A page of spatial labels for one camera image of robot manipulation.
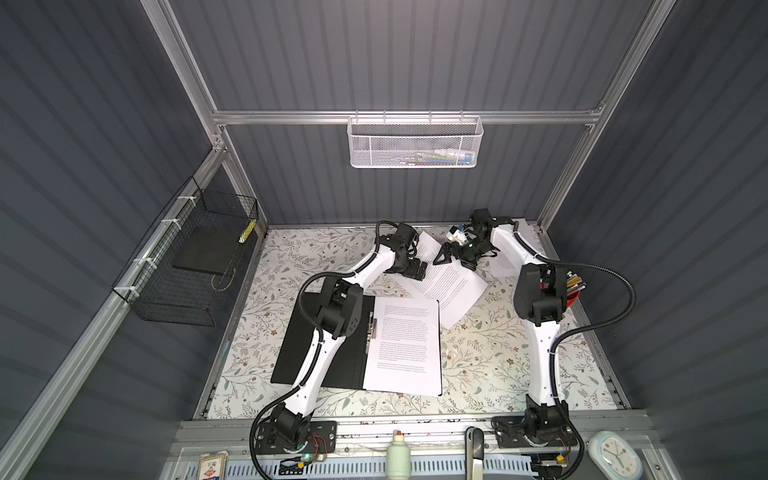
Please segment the printed paper sheet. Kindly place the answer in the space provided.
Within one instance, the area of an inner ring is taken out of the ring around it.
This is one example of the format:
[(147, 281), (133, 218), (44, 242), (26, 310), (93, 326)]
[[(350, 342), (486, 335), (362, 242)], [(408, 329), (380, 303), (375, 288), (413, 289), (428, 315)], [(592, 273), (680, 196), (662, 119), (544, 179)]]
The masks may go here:
[(442, 394), (439, 303), (377, 297), (363, 388), (437, 397)]
[(425, 261), (425, 278), (418, 281), (397, 276), (396, 280), (413, 298), (436, 300), (440, 324), (450, 329), (469, 312), (484, 293), (487, 283), (475, 272), (463, 267), (459, 260), (434, 265), (442, 244), (427, 231), (419, 235), (417, 258)]
[(525, 220), (491, 216), (488, 222), (489, 241), (498, 258), (498, 267), (492, 268), (495, 275), (518, 277), (523, 265), (542, 264), (537, 257), (541, 245)]

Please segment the red folder with black inside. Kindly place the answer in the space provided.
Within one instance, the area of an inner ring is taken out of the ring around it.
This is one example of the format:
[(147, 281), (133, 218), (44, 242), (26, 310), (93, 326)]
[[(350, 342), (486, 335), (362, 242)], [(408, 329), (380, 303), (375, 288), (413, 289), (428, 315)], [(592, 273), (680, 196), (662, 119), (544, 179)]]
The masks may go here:
[(294, 309), (271, 375), (274, 384), (295, 385), (313, 368), (325, 388), (440, 396), (440, 304), (404, 297), (362, 297), (355, 331), (334, 339), (317, 331)]

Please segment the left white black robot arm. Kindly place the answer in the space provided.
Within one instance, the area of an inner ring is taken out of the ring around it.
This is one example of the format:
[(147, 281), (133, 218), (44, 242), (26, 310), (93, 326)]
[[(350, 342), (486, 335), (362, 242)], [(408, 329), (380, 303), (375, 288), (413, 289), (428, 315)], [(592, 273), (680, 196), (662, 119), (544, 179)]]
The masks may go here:
[(334, 356), (363, 318), (364, 290), (383, 274), (422, 280), (427, 263), (417, 258), (418, 233), (406, 223), (376, 223), (374, 246), (346, 271), (312, 275), (299, 290), (296, 306), (313, 327), (307, 355), (291, 390), (273, 411), (275, 422), (308, 422)]

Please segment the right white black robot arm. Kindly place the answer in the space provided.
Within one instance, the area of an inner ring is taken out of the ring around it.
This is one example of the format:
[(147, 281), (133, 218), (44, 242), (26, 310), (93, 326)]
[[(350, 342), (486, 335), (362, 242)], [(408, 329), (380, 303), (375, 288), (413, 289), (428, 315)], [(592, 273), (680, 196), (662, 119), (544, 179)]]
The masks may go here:
[(526, 322), (531, 347), (527, 406), (553, 407), (559, 374), (558, 367), (550, 364), (559, 362), (553, 342), (568, 308), (568, 270), (535, 249), (520, 232), (518, 221), (493, 216), (486, 209), (475, 210), (469, 223), (451, 227), (446, 237), (435, 265), (457, 260), (474, 271), (480, 259), (503, 255), (518, 269), (513, 307)]

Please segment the red pen cup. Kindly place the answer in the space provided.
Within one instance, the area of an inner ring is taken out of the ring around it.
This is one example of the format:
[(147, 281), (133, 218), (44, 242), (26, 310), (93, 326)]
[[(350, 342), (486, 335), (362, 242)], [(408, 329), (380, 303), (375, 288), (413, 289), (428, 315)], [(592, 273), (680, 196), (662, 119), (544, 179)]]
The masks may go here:
[(566, 306), (570, 307), (586, 288), (586, 282), (572, 271), (567, 273), (566, 278)]

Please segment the yellow marker in black basket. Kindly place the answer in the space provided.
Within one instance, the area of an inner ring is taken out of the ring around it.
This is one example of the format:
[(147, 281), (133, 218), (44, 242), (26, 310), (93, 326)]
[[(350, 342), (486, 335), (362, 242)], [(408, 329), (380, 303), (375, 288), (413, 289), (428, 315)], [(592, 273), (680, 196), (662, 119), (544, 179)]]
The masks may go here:
[(241, 235), (239, 236), (238, 242), (240, 244), (244, 244), (248, 240), (248, 237), (253, 232), (256, 226), (257, 226), (257, 221), (251, 220), (249, 224), (246, 226), (246, 228), (242, 231)]

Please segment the white plastic bottle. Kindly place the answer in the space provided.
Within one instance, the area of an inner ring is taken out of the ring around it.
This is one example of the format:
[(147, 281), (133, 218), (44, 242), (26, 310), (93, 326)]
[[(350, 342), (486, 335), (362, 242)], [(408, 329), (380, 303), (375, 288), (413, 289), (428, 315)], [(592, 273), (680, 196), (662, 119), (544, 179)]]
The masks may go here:
[(412, 475), (411, 450), (401, 430), (395, 430), (386, 450), (385, 475), (389, 480), (409, 480)]

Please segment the white analog clock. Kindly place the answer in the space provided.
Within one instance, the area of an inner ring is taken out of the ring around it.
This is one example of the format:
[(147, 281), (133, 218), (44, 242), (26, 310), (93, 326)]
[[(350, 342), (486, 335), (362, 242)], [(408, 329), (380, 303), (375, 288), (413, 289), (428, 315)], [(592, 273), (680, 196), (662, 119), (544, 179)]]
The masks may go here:
[(643, 475), (644, 468), (640, 456), (616, 432), (597, 432), (588, 442), (588, 453), (607, 479), (638, 480)]

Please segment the small card box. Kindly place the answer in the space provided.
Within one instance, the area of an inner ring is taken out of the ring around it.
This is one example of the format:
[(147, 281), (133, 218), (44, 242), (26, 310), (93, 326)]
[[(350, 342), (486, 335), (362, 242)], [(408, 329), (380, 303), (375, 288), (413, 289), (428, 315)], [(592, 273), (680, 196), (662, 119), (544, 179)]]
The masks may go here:
[(203, 456), (198, 461), (196, 480), (224, 480), (227, 468), (228, 453), (219, 451)]

